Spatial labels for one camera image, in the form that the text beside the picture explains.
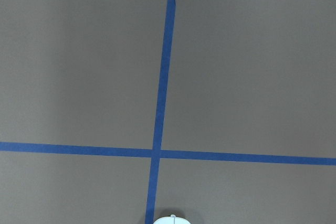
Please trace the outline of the white computer mouse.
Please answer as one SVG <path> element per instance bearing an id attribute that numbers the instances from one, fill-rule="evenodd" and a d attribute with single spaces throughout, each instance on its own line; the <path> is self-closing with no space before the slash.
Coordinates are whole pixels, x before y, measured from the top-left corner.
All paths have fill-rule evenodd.
<path id="1" fill-rule="evenodd" d="M 157 219 L 153 224 L 191 224 L 188 220 L 177 217 L 176 215 L 170 215 Z"/>

